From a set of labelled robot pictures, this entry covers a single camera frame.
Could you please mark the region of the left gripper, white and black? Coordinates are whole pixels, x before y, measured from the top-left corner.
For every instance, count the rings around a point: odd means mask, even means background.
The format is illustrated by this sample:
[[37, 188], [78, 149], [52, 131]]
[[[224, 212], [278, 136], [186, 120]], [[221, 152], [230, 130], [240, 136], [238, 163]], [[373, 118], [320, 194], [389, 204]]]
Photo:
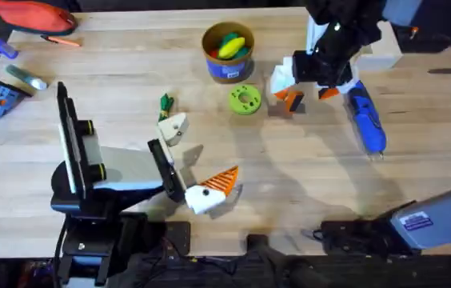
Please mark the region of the left gripper, white and black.
[[204, 214], [222, 204], [235, 186], [238, 166], [186, 189], [170, 148], [181, 141], [189, 126], [186, 113], [162, 120], [157, 125], [157, 137], [148, 142], [146, 150], [102, 146], [97, 136], [85, 136], [83, 144], [90, 164], [105, 165], [106, 179], [94, 187], [118, 193], [160, 188], [174, 202], [182, 202], [185, 195], [187, 206], [195, 214]]

